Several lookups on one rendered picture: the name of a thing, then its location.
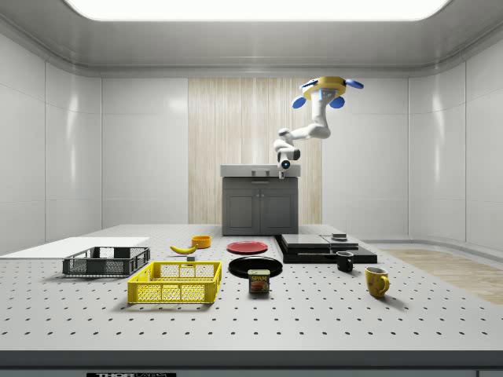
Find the black plate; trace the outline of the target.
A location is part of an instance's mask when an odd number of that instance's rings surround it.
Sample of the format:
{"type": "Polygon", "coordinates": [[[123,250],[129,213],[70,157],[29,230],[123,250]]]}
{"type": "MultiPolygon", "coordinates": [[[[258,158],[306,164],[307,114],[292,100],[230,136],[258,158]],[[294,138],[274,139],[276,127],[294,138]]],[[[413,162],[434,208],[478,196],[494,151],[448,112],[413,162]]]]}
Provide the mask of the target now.
{"type": "Polygon", "coordinates": [[[260,256],[236,258],[229,263],[229,271],[241,278],[247,278],[250,269],[268,269],[270,276],[274,277],[281,273],[282,267],[278,260],[260,256]]]}

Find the yellow mug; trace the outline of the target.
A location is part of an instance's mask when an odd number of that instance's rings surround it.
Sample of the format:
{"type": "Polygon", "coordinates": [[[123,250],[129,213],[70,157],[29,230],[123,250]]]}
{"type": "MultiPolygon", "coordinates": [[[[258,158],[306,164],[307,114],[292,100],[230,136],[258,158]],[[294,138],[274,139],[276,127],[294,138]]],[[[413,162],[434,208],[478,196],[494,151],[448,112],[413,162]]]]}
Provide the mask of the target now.
{"type": "Polygon", "coordinates": [[[369,266],[365,269],[365,279],[369,293],[375,298],[383,298],[390,287],[386,269],[369,266]]]}

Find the dark grey basket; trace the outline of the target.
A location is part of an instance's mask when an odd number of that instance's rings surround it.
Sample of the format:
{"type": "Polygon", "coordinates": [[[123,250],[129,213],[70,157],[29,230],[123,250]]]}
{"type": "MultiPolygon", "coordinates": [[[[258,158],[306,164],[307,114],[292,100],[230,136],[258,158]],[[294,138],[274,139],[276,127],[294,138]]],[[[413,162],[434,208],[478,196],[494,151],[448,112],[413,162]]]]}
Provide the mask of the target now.
{"type": "Polygon", "coordinates": [[[149,247],[91,247],[63,260],[68,276],[129,276],[149,262],[149,247]]]}

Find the flat-sided can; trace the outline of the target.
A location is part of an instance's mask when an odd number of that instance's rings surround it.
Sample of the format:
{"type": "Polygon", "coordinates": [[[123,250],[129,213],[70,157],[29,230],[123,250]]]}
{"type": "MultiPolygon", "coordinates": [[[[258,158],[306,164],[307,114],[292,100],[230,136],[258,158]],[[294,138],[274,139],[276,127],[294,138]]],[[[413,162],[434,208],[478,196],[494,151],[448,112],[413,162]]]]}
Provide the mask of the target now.
{"type": "Polygon", "coordinates": [[[251,293],[267,293],[270,291],[270,271],[268,269],[249,269],[248,282],[251,293]]]}

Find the grey cabinet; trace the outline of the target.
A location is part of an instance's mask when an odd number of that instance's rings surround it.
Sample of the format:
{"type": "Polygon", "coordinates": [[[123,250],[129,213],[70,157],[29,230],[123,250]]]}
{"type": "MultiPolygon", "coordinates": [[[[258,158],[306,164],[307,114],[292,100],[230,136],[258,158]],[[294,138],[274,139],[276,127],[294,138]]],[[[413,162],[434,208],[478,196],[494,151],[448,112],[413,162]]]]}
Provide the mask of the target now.
{"type": "Polygon", "coordinates": [[[258,236],[298,232],[297,164],[279,179],[275,164],[222,164],[222,234],[258,236]]]}

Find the red plate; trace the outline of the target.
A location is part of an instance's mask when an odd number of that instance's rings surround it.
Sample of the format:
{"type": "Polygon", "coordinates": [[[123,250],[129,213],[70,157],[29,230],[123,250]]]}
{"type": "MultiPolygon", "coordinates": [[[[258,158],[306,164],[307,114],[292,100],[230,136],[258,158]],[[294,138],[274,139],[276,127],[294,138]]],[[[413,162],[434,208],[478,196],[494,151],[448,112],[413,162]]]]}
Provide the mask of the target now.
{"type": "Polygon", "coordinates": [[[226,249],[233,254],[261,254],[268,246],[258,241],[237,241],[228,244],[226,249]]]}

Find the white board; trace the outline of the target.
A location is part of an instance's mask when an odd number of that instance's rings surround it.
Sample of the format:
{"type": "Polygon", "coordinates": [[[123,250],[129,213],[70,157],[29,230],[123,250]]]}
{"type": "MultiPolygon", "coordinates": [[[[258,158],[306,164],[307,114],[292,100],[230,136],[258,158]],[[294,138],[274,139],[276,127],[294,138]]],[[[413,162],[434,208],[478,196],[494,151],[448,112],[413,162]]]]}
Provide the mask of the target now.
{"type": "Polygon", "coordinates": [[[91,247],[133,247],[148,239],[148,237],[69,237],[2,255],[0,258],[66,258],[91,247]]]}

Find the black mug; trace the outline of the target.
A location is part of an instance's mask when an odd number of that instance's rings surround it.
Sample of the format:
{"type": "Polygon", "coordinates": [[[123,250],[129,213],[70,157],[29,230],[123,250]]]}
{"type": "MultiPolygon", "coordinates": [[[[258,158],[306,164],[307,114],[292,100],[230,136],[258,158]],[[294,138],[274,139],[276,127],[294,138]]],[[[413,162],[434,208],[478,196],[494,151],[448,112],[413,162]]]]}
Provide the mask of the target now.
{"type": "Polygon", "coordinates": [[[354,254],[349,251],[337,251],[336,252],[336,262],[339,271],[350,273],[353,270],[354,254]]]}

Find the yellow basket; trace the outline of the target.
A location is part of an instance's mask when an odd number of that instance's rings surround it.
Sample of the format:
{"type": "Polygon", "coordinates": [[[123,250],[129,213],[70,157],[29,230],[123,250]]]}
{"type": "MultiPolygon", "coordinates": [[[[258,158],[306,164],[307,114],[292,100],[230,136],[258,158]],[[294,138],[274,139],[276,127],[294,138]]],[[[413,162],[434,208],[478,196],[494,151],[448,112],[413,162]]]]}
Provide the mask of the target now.
{"type": "Polygon", "coordinates": [[[221,262],[151,262],[127,281],[129,303],[213,303],[221,262]]]}

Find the black stove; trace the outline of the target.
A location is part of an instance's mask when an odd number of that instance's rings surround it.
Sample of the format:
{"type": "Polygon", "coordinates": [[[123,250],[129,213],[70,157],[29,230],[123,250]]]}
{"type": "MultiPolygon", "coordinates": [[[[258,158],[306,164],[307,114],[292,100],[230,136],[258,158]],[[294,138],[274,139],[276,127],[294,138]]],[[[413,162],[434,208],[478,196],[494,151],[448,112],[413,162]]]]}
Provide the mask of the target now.
{"type": "Polygon", "coordinates": [[[377,255],[359,246],[351,238],[318,234],[283,234],[275,236],[284,263],[335,263],[337,251],[354,254],[354,263],[377,263],[377,255]]]}

